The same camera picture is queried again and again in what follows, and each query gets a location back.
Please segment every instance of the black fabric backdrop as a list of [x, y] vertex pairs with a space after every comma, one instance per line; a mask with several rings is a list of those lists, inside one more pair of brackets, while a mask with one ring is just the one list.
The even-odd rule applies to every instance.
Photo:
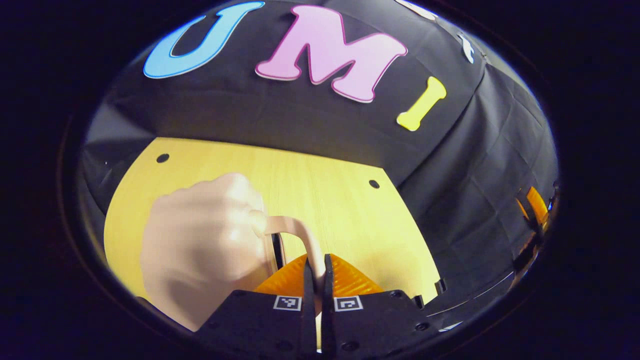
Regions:
[[[240, 2], [207, 12], [174, 54], [197, 47], [215, 13]], [[295, 3], [340, 12], [347, 42], [384, 32], [408, 48], [380, 79], [372, 103], [336, 94], [330, 81], [313, 85], [306, 53], [296, 81], [256, 75], [256, 64], [271, 56], [294, 20]], [[558, 169], [536, 100], [480, 51], [469, 63], [457, 33], [463, 31], [395, 1], [268, 1], [246, 15], [214, 59], [187, 74], [146, 78], [142, 67], [152, 44], [108, 90], [87, 136], [82, 164], [96, 223], [104, 223], [118, 182], [155, 136], [317, 154], [382, 167], [398, 187], [448, 287], [429, 311], [479, 295], [511, 271], [527, 238], [517, 191], [535, 186], [550, 197]], [[445, 85], [447, 97], [416, 132], [407, 131], [396, 117], [425, 90], [429, 76]], [[506, 290], [499, 286], [483, 297], [495, 298], [499, 289]]]

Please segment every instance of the blue letter u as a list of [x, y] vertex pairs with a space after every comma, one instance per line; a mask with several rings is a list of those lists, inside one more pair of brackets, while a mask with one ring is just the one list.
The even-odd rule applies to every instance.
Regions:
[[169, 78], [181, 75], [193, 69], [197, 69], [211, 61], [227, 43], [229, 36], [236, 28], [240, 20], [246, 13], [261, 8], [264, 1], [252, 1], [229, 6], [220, 10], [216, 15], [220, 18], [211, 27], [202, 44], [188, 54], [174, 56], [173, 47], [180, 40], [180, 37], [205, 16], [201, 16], [183, 25], [178, 30], [167, 35], [151, 51], [145, 62], [144, 73], [153, 79]]

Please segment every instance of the orange object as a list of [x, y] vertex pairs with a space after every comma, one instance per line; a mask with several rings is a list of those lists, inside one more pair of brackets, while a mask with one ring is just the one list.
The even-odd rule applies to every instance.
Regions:
[[[282, 296], [304, 296], [303, 270], [307, 255], [302, 255], [266, 279], [254, 291]], [[353, 265], [331, 254], [333, 296], [347, 297], [383, 292], [375, 282]]]

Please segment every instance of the letter m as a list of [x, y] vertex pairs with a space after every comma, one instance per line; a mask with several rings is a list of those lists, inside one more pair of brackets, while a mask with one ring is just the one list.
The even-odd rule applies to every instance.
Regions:
[[291, 81], [302, 70], [297, 62], [308, 49], [311, 83], [318, 85], [340, 69], [351, 66], [347, 73], [332, 81], [340, 95], [360, 102], [371, 102], [373, 92], [386, 69], [398, 57], [407, 54], [400, 41], [388, 34], [375, 33], [349, 44], [345, 41], [344, 24], [339, 12], [320, 6], [294, 6], [296, 20], [268, 61], [255, 67], [263, 78]]

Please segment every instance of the wooden surface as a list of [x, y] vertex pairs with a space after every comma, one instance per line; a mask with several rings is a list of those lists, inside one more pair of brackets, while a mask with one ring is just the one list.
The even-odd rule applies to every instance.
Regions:
[[[169, 154], [163, 163], [156, 161]], [[140, 270], [143, 230], [161, 195], [229, 172], [244, 174], [269, 215], [306, 223], [324, 253], [334, 253], [385, 291], [402, 289], [424, 302], [440, 276], [418, 227], [382, 168], [296, 152], [231, 143], [156, 138], [122, 178], [104, 227], [107, 261], [135, 295], [145, 297]], [[375, 180], [380, 188], [373, 188]], [[305, 253], [283, 234], [286, 261]]]

